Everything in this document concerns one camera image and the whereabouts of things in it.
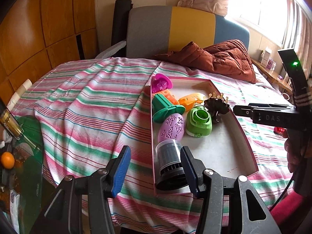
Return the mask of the person right hand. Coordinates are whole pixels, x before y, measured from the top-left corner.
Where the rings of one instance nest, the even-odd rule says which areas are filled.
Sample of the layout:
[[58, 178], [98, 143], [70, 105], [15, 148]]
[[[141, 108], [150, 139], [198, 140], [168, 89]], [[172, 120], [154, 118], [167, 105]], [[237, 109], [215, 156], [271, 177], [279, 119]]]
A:
[[290, 173], [293, 173], [297, 169], [300, 163], [300, 159], [302, 155], [304, 155], [304, 153], [305, 158], [311, 157], [311, 142], [309, 142], [307, 149], [303, 147], [299, 153], [297, 150], [295, 150], [293, 144], [291, 143], [287, 130], [283, 132], [282, 137], [286, 138], [284, 148], [285, 151], [287, 152], [288, 170]]

